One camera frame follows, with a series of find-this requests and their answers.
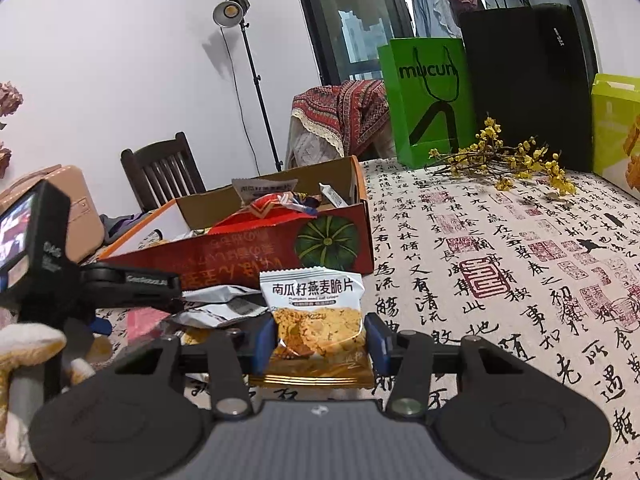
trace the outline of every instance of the green pumpkin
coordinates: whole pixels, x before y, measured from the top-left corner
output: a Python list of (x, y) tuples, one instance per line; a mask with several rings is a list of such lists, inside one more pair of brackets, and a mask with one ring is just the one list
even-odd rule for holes
[(348, 270), (358, 257), (358, 228), (341, 216), (320, 216), (305, 224), (296, 239), (296, 254), (303, 267)]

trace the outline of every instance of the table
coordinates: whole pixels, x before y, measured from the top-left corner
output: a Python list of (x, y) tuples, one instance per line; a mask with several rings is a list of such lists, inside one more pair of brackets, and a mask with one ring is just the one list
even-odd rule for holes
[[(362, 164), (369, 192), (375, 272), (364, 278), (364, 313), (440, 343), (480, 335), (597, 403), (612, 426), (598, 480), (640, 479), (640, 206), (592, 174), (552, 200), (544, 180), (509, 192), (490, 183), (407, 170), (395, 160)], [(494, 279), (466, 278), (483, 266)], [(112, 341), (126, 338), (111, 311)], [(338, 398), (388, 396), (392, 378)], [(186, 394), (205, 406), (203, 386)], [(455, 377), (432, 383), (437, 408)], [(326, 392), (280, 388), (255, 399), (317, 399)]]

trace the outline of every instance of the blue garment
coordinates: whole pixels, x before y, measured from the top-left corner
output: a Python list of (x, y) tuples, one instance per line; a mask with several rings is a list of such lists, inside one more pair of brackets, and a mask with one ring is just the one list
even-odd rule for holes
[(413, 0), (415, 35), (419, 38), (462, 38), (449, 0)]

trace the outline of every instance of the yellow-green box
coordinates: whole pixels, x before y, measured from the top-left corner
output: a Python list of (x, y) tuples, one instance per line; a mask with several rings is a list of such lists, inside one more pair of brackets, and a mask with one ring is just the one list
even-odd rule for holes
[(598, 74), (593, 101), (593, 171), (640, 198), (640, 78)]

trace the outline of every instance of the red cardboard box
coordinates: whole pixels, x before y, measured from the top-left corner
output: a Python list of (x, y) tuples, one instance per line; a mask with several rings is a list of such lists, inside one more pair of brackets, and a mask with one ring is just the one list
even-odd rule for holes
[(351, 205), (321, 206), (317, 219), (295, 219), (276, 226), (144, 248), (154, 240), (171, 240), (194, 229), (212, 227), (238, 211), (240, 198), (233, 187), (226, 186), (171, 200), (117, 240), (100, 259), (177, 272), (183, 290), (227, 283), (259, 288), (261, 270), (297, 269), (323, 262), (325, 267), (373, 272), (366, 188), (354, 156), (264, 178), (296, 178), (296, 191), (308, 194), (319, 194), (320, 182), (329, 184)]

